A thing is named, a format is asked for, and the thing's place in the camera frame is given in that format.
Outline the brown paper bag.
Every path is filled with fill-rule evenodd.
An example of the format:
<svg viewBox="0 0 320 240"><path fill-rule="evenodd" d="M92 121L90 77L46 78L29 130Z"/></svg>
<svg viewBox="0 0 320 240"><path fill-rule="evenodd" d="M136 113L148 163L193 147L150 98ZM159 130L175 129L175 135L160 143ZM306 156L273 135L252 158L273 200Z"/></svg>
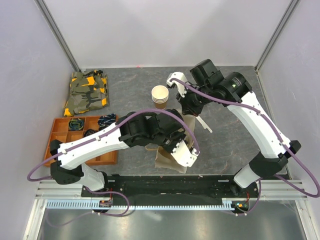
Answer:
<svg viewBox="0 0 320 240"><path fill-rule="evenodd" d="M182 118L191 132L194 133L196 118L192 115L182 115ZM177 162L162 146L159 146L156 151L154 167L170 169L181 174L185 174L188 168L187 166L183 166Z"/></svg>

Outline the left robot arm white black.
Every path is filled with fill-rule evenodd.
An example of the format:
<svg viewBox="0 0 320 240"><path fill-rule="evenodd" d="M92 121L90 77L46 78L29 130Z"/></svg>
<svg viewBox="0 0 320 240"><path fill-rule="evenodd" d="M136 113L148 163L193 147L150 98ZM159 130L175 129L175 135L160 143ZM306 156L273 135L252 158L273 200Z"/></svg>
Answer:
<svg viewBox="0 0 320 240"><path fill-rule="evenodd" d="M57 142L57 157L50 165L50 175L59 185L78 183L104 197L110 191L107 174L88 166L88 160L148 144L172 151L183 141L186 128L175 109L130 112L92 135L72 142Z"/></svg>

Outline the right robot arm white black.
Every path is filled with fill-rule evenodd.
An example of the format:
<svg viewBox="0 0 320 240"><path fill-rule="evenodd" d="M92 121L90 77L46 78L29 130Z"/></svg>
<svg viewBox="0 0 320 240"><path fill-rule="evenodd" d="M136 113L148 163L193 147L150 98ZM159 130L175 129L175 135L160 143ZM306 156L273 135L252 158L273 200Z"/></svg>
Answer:
<svg viewBox="0 0 320 240"><path fill-rule="evenodd" d="M290 140L273 124L260 105L252 86L239 72L223 76L210 59L203 60L190 70L195 80L194 90L185 75L174 72L167 79L168 86L177 86L176 96L184 115L199 116L204 105L221 103L233 113L248 130L259 147L259 153L233 177L229 191L242 196L247 187L282 170L301 144Z"/></svg>

